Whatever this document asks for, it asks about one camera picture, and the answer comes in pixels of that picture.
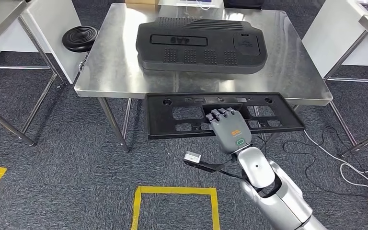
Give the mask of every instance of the robotic arm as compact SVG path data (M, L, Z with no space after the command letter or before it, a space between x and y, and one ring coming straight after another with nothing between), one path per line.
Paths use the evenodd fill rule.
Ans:
M223 151L232 156L224 164L208 164L201 156L187 152L184 162L199 169L216 172L238 162L242 170L242 190L277 230L326 230L312 215L312 208L302 197L300 188L260 149L251 146L252 135L242 115L232 109L212 110L207 115ZM273 185L270 192L259 192Z

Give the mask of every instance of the gray carpet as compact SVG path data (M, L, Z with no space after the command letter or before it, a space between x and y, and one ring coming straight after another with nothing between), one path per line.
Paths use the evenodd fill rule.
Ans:
M112 1L74 0L83 24L100 27ZM268 1L266 9L285 10L303 37L321 2ZM36 54L0 54L0 64L43 64ZM32 109L49 71L0 70L0 114L21 127ZM368 67L342 67L338 77L368 78ZM357 139L368 136L368 84L330 82L346 122ZM119 123L124 116L124 99L111 99ZM0 166L8 170L0 181L0 230L127 230L130 229L133 199L138 185L215 187L218 192L220 226L223 230L269 230L271 227L241 192L239 182L222 174L209 174L183 164L186 150L201 153L205 161L222 162L214 138L147 140L142 101L134 100L125 154L95 98L79 98L72 85L53 87L28 135L37 140L28 147L0 127ZM346 136L330 107L305 106L300 112L307 132L320 141L326 126L335 127L345 144ZM368 230L368 189L348 185L339 174L339 163L315 147L282 143L299 133L282 134L268 148L268 158L277 162L302 189L314 215L330 230ZM254 137L257 146L261 141ZM335 134L325 133L324 147L338 154L344 147ZM368 146L356 153L368 170ZM351 157L347 160L358 163ZM233 165L229 172L239 174ZM366 183L351 170L348 179ZM211 204L204 195L143 194L139 230L212 229Z

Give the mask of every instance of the metal frame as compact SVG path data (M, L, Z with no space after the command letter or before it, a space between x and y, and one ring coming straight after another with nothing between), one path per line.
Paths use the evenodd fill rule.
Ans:
M365 39L365 37L368 35L368 32L365 30L358 38L357 40L350 46L350 48L342 55L342 57L335 63L335 65L332 67L332 69L326 74L324 77L324 81L350 81L350 82L368 82L368 79L355 79L355 78L331 78L331 76L336 72L336 70L343 64L343 62L349 57L349 55L352 54L352 52L359 46L359 44ZM338 109L336 108L336 105L333 101L329 103L331 106L333 112L335 113L336 117L338 118L339 123L341 124L342 128L344 129L346 135L349 138L349 141L352 143L352 148L347 151L342 156L345 156L346 154L350 153L350 151L358 151L360 148L368 145L368 138L357 143L355 138L353 137L352 133L350 132L348 126L346 125L344 119L342 118L342 115L339 113Z
M26 32L29 39L32 41L33 45L36 47L37 51L39 52L40 56L43 58L47 66L0 66L0 69L50 69L53 74L47 83L45 89L43 90L42 94L40 95L39 99L37 100L36 105L30 112L26 123L22 127L22 130L19 131L14 126L12 126L8 121L6 121L3 117L0 116L0 124L3 125L5 128L7 128L9 131L11 131L13 134L15 134L17 137L22 139L24 142L26 142L29 146L34 145L35 143L28 138L25 134L27 132L27 129L29 128L30 124L32 123L33 119L36 116L37 111L39 110L43 100L47 96L48 91L50 90L54 80L58 77L61 80L61 84L64 84L63 79L60 77L59 73L57 72L56 68L54 67L53 63L51 63L50 59L48 58L47 54L44 52L43 48L37 41L36 37L33 35L30 28L27 26L26 22L24 21L24 18L22 16L19 16L18 21L20 25L22 26L23 30Z
M122 132L119 129L118 123L115 120L115 116L112 113L111 107L109 107L108 101L104 97L98 97L99 103L102 106L103 111L105 112L106 118L108 118L109 123L111 124L112 129L115 132L116 139L119 141L120 145L123 148L123 151L129 152L129 148L126 145L126 133L127 126L129 125L129 115L130 115L130 107L132 105L132 99L129 98L127 101L125 119L123 121Z

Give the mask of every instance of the black device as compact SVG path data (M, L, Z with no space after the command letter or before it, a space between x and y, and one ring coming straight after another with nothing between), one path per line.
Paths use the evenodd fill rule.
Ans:
M158 18L139 25L139 64L150 70L252 74L263 68L263 32L248 22Z

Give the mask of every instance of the white table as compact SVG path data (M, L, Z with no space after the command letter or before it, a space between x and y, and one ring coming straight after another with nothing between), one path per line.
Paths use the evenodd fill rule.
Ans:
M368 10L361 0L327 0L305 34L302 42L319 73L326 81L368 82L368 79L333 78L341 65L368 66ZM333 102L330 103L353 148L357 143Z
M72 0L31 0L29 3L0 0L0 52L38 52L18 20L9 21L9 24L4 20L7 15L16 15L16 11L10 10L19 2L23 2L23 7L17 10L21 10L27 27L43 51L54 56L69 83L73 83L78 74L78 64L87 53L68 51L61 42L66 31L81 25Z
M86 54L68 51L61 42L63 34L80 25L71 0L0 0L0 51L38 52L46 66L0 66L0 69L50 69L51 78L31 110L24 126L18 130L0 116L0 124L26 142L25 134L56 78L62 82L46 53L52 53L69 82L73 82L78 64Z

